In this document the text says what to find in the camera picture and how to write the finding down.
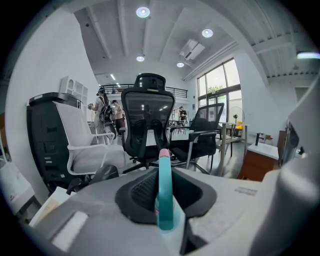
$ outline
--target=black office chair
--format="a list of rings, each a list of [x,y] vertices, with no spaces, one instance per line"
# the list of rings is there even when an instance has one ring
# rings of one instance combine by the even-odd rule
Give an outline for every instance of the black office chair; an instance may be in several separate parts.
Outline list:
[[[157,167],[153,162],[159,159],[160,150],[169,147],[167,126],[176,98],[165,91],[165,84],[164,77],[143,73],[137,76],[132,88],[123,90],[121,94],[127,122],[126,140],[126,128],[120,129],[122,145],[129,156],[140,162],[125,170],[124,174],[141,167]]]
[[[195,161],[191,161],[191,159],[212,156],[210,170],[212,169],[213,155],[217,149],[216,134],[219,133],[218,124],[224,106],[224,103],[202,106],[196,112],[190,127],[172,127],[170,129],[169,149],[181,161],[181,163],[174,164],[173,166],[184,165],[186,162],[186,169],[188,169],[189,164],[194,163],[203,173],[209,174],[207,170]],[[172,140],[172,132],[175,129],[190,129],[193,132],[189,133],[188,140]]]

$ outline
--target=table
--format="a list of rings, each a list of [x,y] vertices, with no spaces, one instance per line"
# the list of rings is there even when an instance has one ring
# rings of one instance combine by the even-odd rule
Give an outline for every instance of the table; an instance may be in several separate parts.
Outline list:
[[[267,172],[278,167],[278,148],[276,146],[258,143],[247,148],[238,179],[249,179],[261,182]]]

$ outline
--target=standing fan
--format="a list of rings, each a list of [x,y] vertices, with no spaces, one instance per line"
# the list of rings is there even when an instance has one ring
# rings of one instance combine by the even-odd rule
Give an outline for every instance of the standing fan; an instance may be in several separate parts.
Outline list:
[[[229,118],[230,123],[236,123],[237,120],[240,120],[242,123],[245,122],[245,112],[242,110],[241,107],[233,106],[229,110]]]

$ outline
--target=mesh backrest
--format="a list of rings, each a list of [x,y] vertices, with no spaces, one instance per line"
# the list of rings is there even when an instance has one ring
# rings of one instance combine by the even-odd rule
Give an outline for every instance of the mesh backrest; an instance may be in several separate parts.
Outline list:
[[[195,114],[190,130],[195,132],[216,130],[224,106],[224,103],[217,103],[200,107]]]
[[[126,151],[130,155],[139,156],[141,146],[146,143],[143,141],[146,139],[145,135],[148,136],[149,133],[148,140],[155,142],[150,131],[155,131],[159,145],[166,147],[165,145],[168,143],[166,129],[175,103],[174,96],[169,92],[163,92],[162,94],[137,91],[139,89],[131,88],[128,90],[123,92],[124,99],[122,100],[128,126],[128,138],[125,142]],[[152,155],[156,157],[159,154],[158,149],[151,152],[147,143],[146,146],[145,157],[150,158]]]
[[[90,146],[92,135],[84,112],[74,106],[54,102],[70,146]]]

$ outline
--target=person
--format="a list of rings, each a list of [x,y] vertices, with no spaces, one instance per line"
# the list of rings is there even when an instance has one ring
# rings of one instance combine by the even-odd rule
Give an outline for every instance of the person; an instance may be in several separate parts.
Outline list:
[[[180,107],[180,112],[179,113],[180,113],[180,120],[181,121],[187,120],[187,111],[184,110],[183,106]]]
[[[100,113],[104,106],[109,104],[108,97],[105,94],[105,90],[100,88],[98,93],[96,94],[98,97],[95,100],[94,106],[88,106],[89,110],[95,111],[94,116],[94,126],[96,130],[96,134],[105,134],[104,123],[100,120]],[[99,136],[97,137],[99,144],[109,144],[109,138],[107,136]]]
[[[114,122],[115,122],[115,128],[118,133],[118,136],[121,136],[120,134],[120,128],[124,126],[124,120],[123,120],[123,109],[122,107],[118,104],[116,100],[112,101],[112,104],[114,105]]]

